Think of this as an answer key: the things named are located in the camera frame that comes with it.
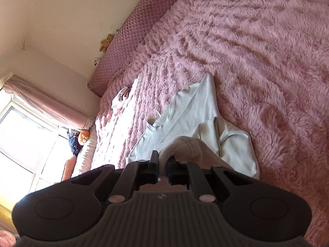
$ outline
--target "pink pillow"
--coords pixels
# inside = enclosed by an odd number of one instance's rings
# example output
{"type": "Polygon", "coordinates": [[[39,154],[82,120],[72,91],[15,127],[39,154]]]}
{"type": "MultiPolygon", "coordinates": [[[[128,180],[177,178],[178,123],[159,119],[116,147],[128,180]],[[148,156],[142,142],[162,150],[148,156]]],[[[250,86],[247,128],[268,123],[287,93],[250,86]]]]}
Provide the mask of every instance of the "pink pillow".
{"type": "Polygon", "coordinates": [[[114,37],[88,83],[96,95],[104,95],[109,82],[153,25],[177,0],[140,0],[114,37]]]}
{"type": "Polygon", "coordinates": [[[13,234],[5,230],[0,230],[0,247],[12,247],[16,243],[13,234]]]}
{"type": "Polygon", "coordinates": [[[66,161],[64,165],[62,181],[71,178],[76,162],[77,162],[77,158],[75,155],[73,155],[69,160],[66,161]]]}

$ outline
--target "teddy bear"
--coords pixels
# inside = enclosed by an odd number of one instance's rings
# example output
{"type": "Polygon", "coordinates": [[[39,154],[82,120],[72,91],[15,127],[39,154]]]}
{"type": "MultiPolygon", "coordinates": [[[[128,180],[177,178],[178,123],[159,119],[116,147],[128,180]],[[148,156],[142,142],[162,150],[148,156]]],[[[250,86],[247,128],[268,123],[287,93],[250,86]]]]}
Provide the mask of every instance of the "teddy bear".
{"type": "Polygon", "coordinates": [[[101,48],[99,49],[99,52],[103,52],[105,53],[107,48],[110,45],[110,42],[112,42],[114,36],[112,34],[108,34],[108,36],[106,37],[106,40],[101,41],[101,48]]]}

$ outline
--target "pink fluffy blanket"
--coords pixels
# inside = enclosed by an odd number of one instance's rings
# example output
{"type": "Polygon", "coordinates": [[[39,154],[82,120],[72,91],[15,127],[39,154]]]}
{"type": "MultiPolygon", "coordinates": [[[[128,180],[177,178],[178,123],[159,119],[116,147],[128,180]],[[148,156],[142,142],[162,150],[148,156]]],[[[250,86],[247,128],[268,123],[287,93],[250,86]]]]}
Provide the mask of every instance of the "pink fluffy blanket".
{"type": "Polygon", "coordinates": [[[251,135],[261,180],[303,197],[313,214],[306,239],[328,243],[328,2],[178,0],[102,97],[93,168],[124,167],[146,120],[209,71],[220,113],[251,135]],[[112,116],[112,98],[137,77],[112,116]]]}

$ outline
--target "window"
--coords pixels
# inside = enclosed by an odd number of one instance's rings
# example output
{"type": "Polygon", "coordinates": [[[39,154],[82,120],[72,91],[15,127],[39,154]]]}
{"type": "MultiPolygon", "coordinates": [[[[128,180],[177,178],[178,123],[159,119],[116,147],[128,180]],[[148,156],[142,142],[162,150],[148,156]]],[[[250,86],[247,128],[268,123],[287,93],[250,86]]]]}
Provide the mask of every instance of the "window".
{"type": "Polygon", "coordinates": [[[0,91],[0,204],[11,210],[26,194],[60,182],[72,156],[67,129],[19,97],[0,91]]]}

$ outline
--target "white pillow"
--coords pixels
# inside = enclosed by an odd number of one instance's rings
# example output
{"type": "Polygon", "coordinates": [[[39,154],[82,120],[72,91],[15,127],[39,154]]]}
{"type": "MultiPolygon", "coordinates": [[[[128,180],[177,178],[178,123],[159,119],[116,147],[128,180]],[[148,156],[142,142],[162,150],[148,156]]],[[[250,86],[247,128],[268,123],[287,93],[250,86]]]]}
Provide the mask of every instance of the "white pillow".
{"type": "Polygon", "coordinates": [[[90,171],[93,162],[93,156],[97,145],[97,133],[96,127],[93,125],[90,128],[90,136],[88,141],[83,145],[80,150],[77,163],[75,164],[72,177],[83,174],[84,172],[90,171]]]}

